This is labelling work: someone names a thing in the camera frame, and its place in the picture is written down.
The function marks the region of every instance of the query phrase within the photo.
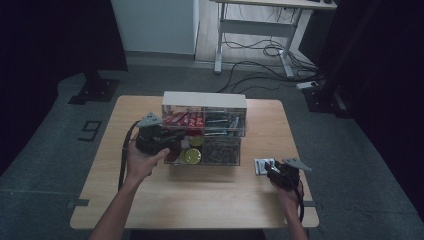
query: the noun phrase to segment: food item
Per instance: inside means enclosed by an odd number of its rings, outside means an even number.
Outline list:
[[[189,142],[190,146],[192,146],[194,148],[197,148],[197,147],[202,146],[202,144],[203,144],[203,137],[201,137],[201,136],[195,136],[195,137],[190,138],[188,140],[188,142]]]
[[[180,126],[180,121],[184,121],[184,116],[189,112],[177,112],[163,119],[165,123],[172,126]]]
[[[185,162],[188,164],[198,164],[202,158],[202,154],[195,148],[190,148],[185,153]]]
[[[191,112],[187,111],[181,118],[180,120],[178,120],[178,125],[179,126],[188,126],[189,122],[190,122],[190,116],[191,116]]]
[[[183,149],[180,153],[180,160],[185,161],[185,153],[187,152],[187,149]]]
[[[203,127],[203,114],[202,112],[191,112],[190,120],[187,124],[190,127]]]

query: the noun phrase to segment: white box lid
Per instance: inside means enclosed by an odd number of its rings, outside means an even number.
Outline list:
[[[162,105],[247,108],[244,94],[165,91]]]

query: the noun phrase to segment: desk frame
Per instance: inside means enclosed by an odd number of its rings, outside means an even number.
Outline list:
[[[336,5],[332,4],[308,2],[299,4],[302,0],[269,0],[269,1],[232,1],[232,0],[211,0],[221,3],[221,14],[218,28],[218,46],[215,52],[215,68],[214,73],[220,74],[222,68],[222,38],[224,33],[235,33],[235,34],[247,34],[247,35],[260,35],[260,36],[274,36],[287,38],[287,42],[283,50],[279,50],[280,60],[283,64],[286,76],[288,78],[294,78],[293,71],[290,66],[290,61],[287,58],[290,51],[291,44],[293,42],[294,35],[296,33],[300,17],[303,9],[335,9]],[[255,22],[255,21],[241,21],[226,19],[225,9],[227,4],[249,4],[258,6],[277,6],[277,7],[288,7],[296,8],[296,15],[291,23],[269,23],[269,22]]]

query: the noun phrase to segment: desk leg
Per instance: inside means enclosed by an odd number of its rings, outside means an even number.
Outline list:
[[[221,3],[221,18],[219,19],[219,28],[218,28],[218,46],[216,47],[215,53],[215,74],[221,74],[221,65],[222,65],[222,22],[225,18],[225,3]]]
[[[286,75],[288,78],[294,78],[293,71],[290,66],[290,59],[288,58],[288,54],[290,51],[290,46],[293,42],[294,34],[296,33],[297,26],[299,24],[300,16],[302,15],[302,9],[297,9],[297,13],[292,23],[292,27],[290,29],[289,37],[287,38],[286,45],[284,46],[284,50],[280,50],[280,59],[283,63],[284,71],[286,71]]]

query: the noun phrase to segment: small white object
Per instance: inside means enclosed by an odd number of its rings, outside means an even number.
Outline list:
[[[190,148],[190,143],[189,143],[188,139],[181,140],[181,148],[182,149],[189,149]]]
[[[305,88],[313,88],[313,87],[318,87],[318,83],[315,81],[312,81],[312,82],[306,82],[306,83],[298,83],[296,85],[297,90],[302,90]]]
[[[267,171],[265,170],[265,163],[274,165],[275,159],[273,158],[255,158],[255,173],[256,175],[266,175]]]

